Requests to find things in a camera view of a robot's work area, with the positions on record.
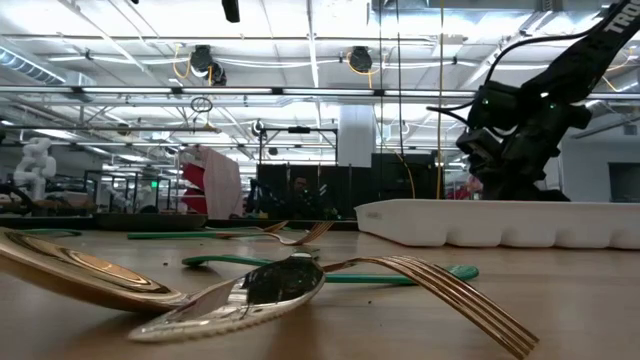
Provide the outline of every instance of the ceiling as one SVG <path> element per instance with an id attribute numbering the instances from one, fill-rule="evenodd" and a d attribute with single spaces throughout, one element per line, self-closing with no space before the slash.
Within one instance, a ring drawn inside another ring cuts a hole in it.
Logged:
<path id="1" fill-rule="evenodd" d="M 385 1 L 384 10 L 378 11 L 375 0 L 374 4 L 367 0 L 239 0 L 241 22 L 237 24 L 225 20 L 219 0 L 140 0 L 138 5 L 129 0 L 78 0 L 76 12 L 69 9 L 72 5 L 65 6 L 65 3 L 69 2 L 3 0 L 2 41 L 51 71 L 81 73 L 98 86 L 206 86 L 202 78 L 193 74 L 182 78 L 182 75 L 187 70 L 188 53 L 194 46 L 209 44 L 214 58 L 225 69 L 230 87 L 475 90 L 484 81 L 487 63 L 501 49 L 521 40 L 523 33 L 548 36 L 580 32 L 598 21 L 596 16 L 601 6 L 609 2 L 447 1 L 442 44 L 438 1 Z M 624 66 L 607 73 L 617 90 L 625 88 L 621 92 L 638 91 L 637 60 L 633 55 L 636 42 L 634 38 L 614 60 L 613 65 Z M 356 45 L 368 46 L 374 63 L 373 75 L 357 74 L 344 61 Z M 505 57 L 493 79 L 520 85 L 543 71 L 569 45 L 571 42 L 555 42 L 519 48 Z M 175 69 L 173 59 L 178 59 Z M 0 85 L 41 84 L 0 66 Z M 604 83 L 597 90 L 614 91 Z M 16 104 L 17 95 L 0 96 L 6 98 L 0 99 L 2 115 L 3 108 L 7 110 Z M 20 109 L 33 110 L 32 104 L 36 110 L 40 107 L 40 112 L 25 110 L 34 117 L 29 118 L 33 121 L 60 122 L 61 118 L 77 121 L 84 112 L 82 118 L 85 121 L 91 118 L 90 125 L 96 127 L 130 123 L 175 128 L 186 123 L 199 128 L 209 123 L 219 127 L 222 133 L 152 131 L 133 132 L 123 137 L 113 131 L 94 131 L 76 136 L 115 142 L 229 143 L 225 155 L 244 166 L 253 163 L 251 158 L 257 157 L 257 149 L 248 149 L 247 155 L 246 151 L 240 152 L 234 147 L 236 143 L 255 143 L 251 126 L 257 119 L 266 126 L 278 128 L 298 125 L 337 128 L 341 107 L 353 105 L 341 97 L 251 96 L 247 102 L 242 95 L 216 96 L 212 97 L 215 100 L 212 111 L 198 115 L 192 114 L 185 102 L 181 106 L 151 105 L 152 101 L 166 102 L 166 96 L 134 95 L 130 99 L 141 101 L 135 107 L 117 104 L 127 101 L 126 96 L 97 96 L 107 105 L 81 104 L 84 110 L 79 104 L 66 105 L 60 96 L 18 97 L 22 101 Z M 368 99 L 358 105 L 374 107 L 376 119 L 383 123 L 382 138 L 387 145 L 400 146 L 402 135 L 403 146 L 423 146 L 408 151 L 435 147 L 438 115 L 427 111 L 425 106 L 437 105 L 437 99 L 403 102 L 401 107 L 397 102 Z M 635 101 L 620 106 L 634 108 Z M 601 115 L 611 113 L 607 110 Z M 458 114 L 466 116 L 464 110 Z M 14 122 L 27 122 L 25 119 L 25 116 L 12 118 Z M 400 120 L 406 126 L 401 128 Z M 453 148 L 463 126 L 448 116 L 442 116 L 441 120 L 442 146 Z M 283 146 L 279 155 L 272 156 L 271 160 L 331 161 L 334 150 L 330 145 L 335 142 L 335 136 L 328 134 L 325 139 L 315 133 L 283 132 L 272 144 L 306 144 L 309 148 Z M 593 139 L 601 138 L 602 135 L 598 135 Z M 121 150 L 102 149 L 112 154 Z M 158 151 L 157 146 L 137 150 L 141 156 Z"/>

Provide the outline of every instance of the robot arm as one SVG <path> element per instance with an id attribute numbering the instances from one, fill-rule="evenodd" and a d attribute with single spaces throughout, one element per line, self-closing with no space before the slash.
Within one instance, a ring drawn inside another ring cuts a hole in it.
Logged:
<path id="1" fill-rule="evenodd" d="M 611 61 L 640 30 L 640 0 L 623 0 L 585 37 L 521 87 L 487 80 L 474 98 L 469 130 L 457 140 L 469 154 L 470 172 L 483 183 L 485 200 L 568 201 L 558 191 L 541 191 L 549 158 L 569 127 L 584 129 L 591 120 L 584 100 Z M 496 129 L 510 131 L 501 135 Z"/>

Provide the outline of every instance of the red cloth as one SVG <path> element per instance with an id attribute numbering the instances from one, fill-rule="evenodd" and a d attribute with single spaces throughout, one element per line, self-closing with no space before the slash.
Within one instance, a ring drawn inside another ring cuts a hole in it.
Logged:
<path id="1" fill-rule="evenodd" d="M 231 214 L 242 215 L 242 184 L 238 163 L 206 146 L 190 148 L 189 152 L 202 160 L 204 172 L 200 176 L 200 171 L 189 170 L 196 165 L 188 164 L 184 176 L 194 185 L 204 186 L 202 190 L 209 219 L 228 219 Z"/>

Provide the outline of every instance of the table surface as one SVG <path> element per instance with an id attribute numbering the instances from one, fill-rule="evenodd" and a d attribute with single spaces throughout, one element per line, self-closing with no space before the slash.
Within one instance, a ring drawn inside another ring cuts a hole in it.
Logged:
<path id="1" fill-rule="evenodd" d="M 182 291 L 251 269 L 184 257 L 237 254 L 281 259 L 272 240 L 126 240 L 86 231 L 53 240 Z M 470 283 L 540 339 L 528 359 L 638 359 L 640 258 L 618 250 L 407 248 L 357 232 L 330 232 L 310 244 L 321 264 L 355 256 L 413 255 L 480 269 Z M 385 273 L 359 265 L 350 273 Z M 100 308 L 0 275 L 2 359 L 513 359 L 479 328 L 419 287 L 326 284 L 306 306 L 241 332 L 166 345 L 126 340 L 148 316 Z"/>

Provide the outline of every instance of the gold fork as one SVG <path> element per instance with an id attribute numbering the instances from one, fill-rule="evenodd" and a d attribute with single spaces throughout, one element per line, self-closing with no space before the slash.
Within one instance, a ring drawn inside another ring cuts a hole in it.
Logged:
<path id="1" fill-rule="evenodd" d="M 264 232 L 264 233 L 216 232 L 216 237 L 223 238 L 223 239 L 231 239 L 236 237 L 270 237 L 280 241 L 280 243 L 283 245 L 296 246 L 296 245 L 306 244 L 308 242 L 311 242 L 319 238 L 324 233 L 329 231 L 331 226 L 333 226 L 332 221 L 316 223 L 315 225 L 313 225 L 313 227 L 311 228 L 311 231 L 309 231 L 308 234 L 306 234 L 303 238 L 298 240 L 288 239 L 282 235 L 274 234 L 273 232 Z"/>
<path id="2" fill-rule="evenodd" d="M 373 263 L 392 269 L 451 305 L 517 359 L 524 359 L 539 339 L 489 298 L 441 267 L 412 256 L 360 257 L 323 267 L 337 271 L 357 263 Z"/>

